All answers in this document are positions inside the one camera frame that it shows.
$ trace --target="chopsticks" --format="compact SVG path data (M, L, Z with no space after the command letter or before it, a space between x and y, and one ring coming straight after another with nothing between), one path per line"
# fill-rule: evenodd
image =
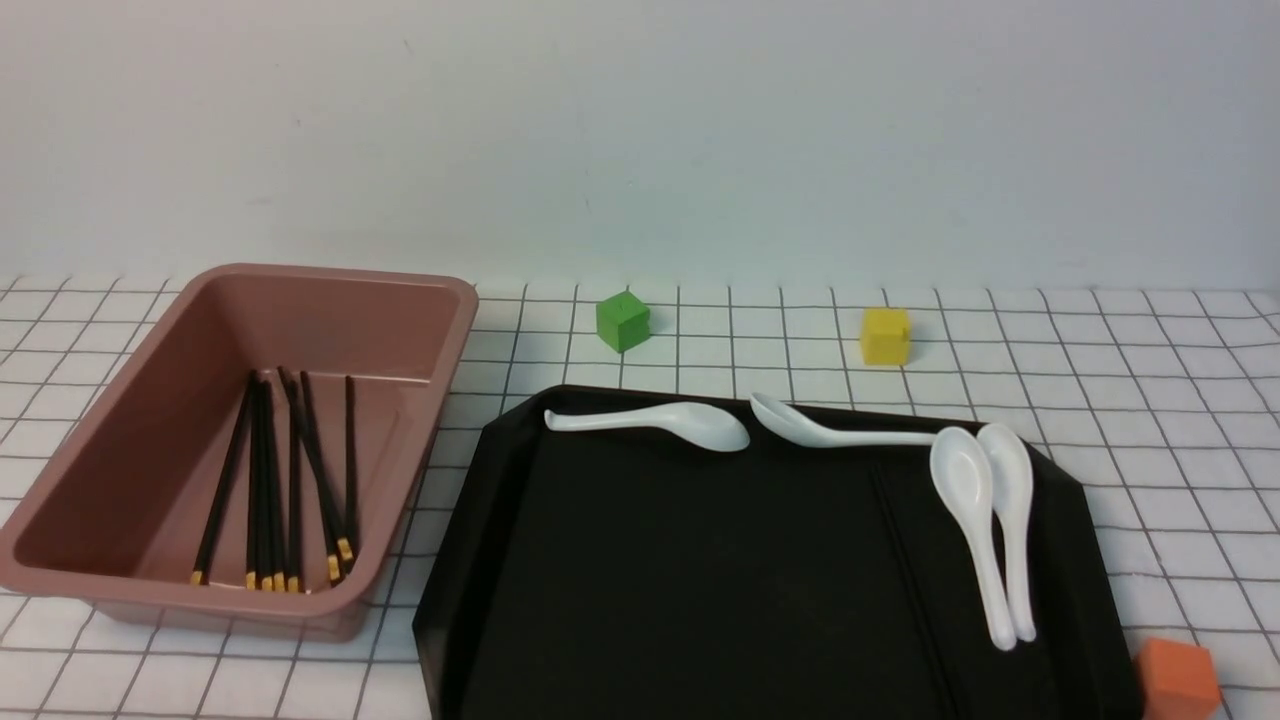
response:
M356 468L355 380L344 378L346 523L334 501L329 473L320 450L319 423L311 378L300 380L279 368L288 405L288 505L283 497L280 450L275 429L271 382L250 373L232 429L227 457L205 521L191 583L209 583L214 548L248 438L248 488L246 503L244 587L268 592L306 592L302 577L302 456L311 465L320 506L326 569L330 584L342 582L355 564L358 538L358 471ZM288 523L285 523L285 512Z
M250 419L250 406L255 378L250 373L244 386L244 396L241 398L241 409L236 414L236 427L232 428L232 442L227 446L227 459L223 460L223 471L218 478L218 489L214 491L214 501L209 506L209 519L205 520L205 534L200 539L200 550L196 552L196 564L191 570L191 584L202 585L209 582L209 564L214 560L214 546L218 544L218 536L223 529L223 518L227 516L227 502L232 496L232 483L236 479L236 470L239 469L239 457L244 450L244 421Z
M289 414L293 415L298 427L298 438L302 441L302 450L311 464L311 474L316 482L316 496L320 501L320 527L324 530L325 553L328 556L329 583L342 582L342 566L339 565L338 538L343 537L343 529L338 521L338 509L333 501L333 488L329 486L329 473L324 466L324 457L320 455L320 442L315 430L315 410L310 398L310 378L302 373L302 397L298 393L298 383L289 378L284 368L279 368L280 382L284 384L284 395L289 402Z
M306 370L298 373L302 379L302 406L307 413L307 427L311 430L311 445L315 447L316 457L323 457L320 455L320 424L316 423L316 405L315 397L311 395L311 375ZM329 473L324 473L324 479L321 482L321 475L316 475L316 484L323 486L320 502L328 502L329 516L334 524L334 537L338 544L338 556L342 559L343 571L351 569L351 565L356 561L356 553L351 548L351 538L347 537L347 528L342 523L342 518L338 516L338 505L333 500L333 486L329 484Z
M280 460L275 445L275 405L271 398L271 384L262 382L262 437L264 437L264 462L266 464L266 511L268 525L270 528L270 560L271 560L271 587L284 592L284 569L287 565L284 547L284 516L280 503Z
M351 375L343 380L347 410L347 539L351 542L352 561L360 552L360 492L356 473L356 379Z
M302 457L298 421L289 413L289 592L302 585Z

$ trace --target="grid pattern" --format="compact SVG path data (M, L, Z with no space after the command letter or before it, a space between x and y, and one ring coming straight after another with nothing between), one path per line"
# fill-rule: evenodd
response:
M0 520L183 286L0 278ZM1280 716L1280 304L1245 292L632 286L654 336L594 334L616 287L484 283L424 482L346 644L123 625L0 592L0 720L426 716L410 620L480 428L562 382L1004 421L1085 484L1134 650L1208 647L1220 717ZM867 368L867 307L911 361Z

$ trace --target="spoon handle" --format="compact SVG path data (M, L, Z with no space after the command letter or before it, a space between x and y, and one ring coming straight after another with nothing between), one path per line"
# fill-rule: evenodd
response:
M987 615L991 642L1000 650L1012 650L1018 643L1018 635L1009 616L1009 602L1005 600L1005 587L1000 580L991 530L974 528L973 533L965 533L965 538L969 541L969 555L973 556L973 569L978 575L978 592L982 593L982 609Z
M1009 584L1009 611L1012 614L1018 639L1036 639L1032 616L1032 593L1027 571L1027 525L1005 529L1005 579Z
M938 437L933 433L891 433L881 430L827 430L832 447L865 447L873 445L916 445L929 447Z
M649 427L657 419L657 415L652 410L652 407L644 407L640 410L625 410L622 413L598 413L595 415L559 415L548 410L543 415L549 429L561 433L579 433Z

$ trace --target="black tray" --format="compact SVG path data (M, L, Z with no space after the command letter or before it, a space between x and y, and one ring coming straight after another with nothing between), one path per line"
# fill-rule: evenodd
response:
M727 455L541 418L673 400L557 387L485 428L413 620L436 720L1142 716L1083 489L1050 460L1032 451L1039 637L1000 652L928 448L800 448L741 401L698 398L750 429Z

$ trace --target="white spoon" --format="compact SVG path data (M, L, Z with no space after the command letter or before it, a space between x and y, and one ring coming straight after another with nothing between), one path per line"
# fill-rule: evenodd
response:
M767 395L751 393L751 413L774 434L801 447L858 447L865 445L933 445L932 433L833 430L814 423L795 407Z
M1005 585L996 564L996 546L991 539L991 464L977 438L952 427L938 433L938 441L929 452L929 470L938 497L969 542L991 642L1000 650L1012 650L1018 637L1009 618Z
M548 428L561 433L659 428L716 452L737 452L751 442L746 427L737 418L703 402L668 402L596 415L558 415L548 410L543 416Z
M991 460L992 505L1005 536L1005 582L1018 639L1036 639L1027 577L1027 525L1032 515L1032 457L1014 430L992 423L978 430L978 445Z

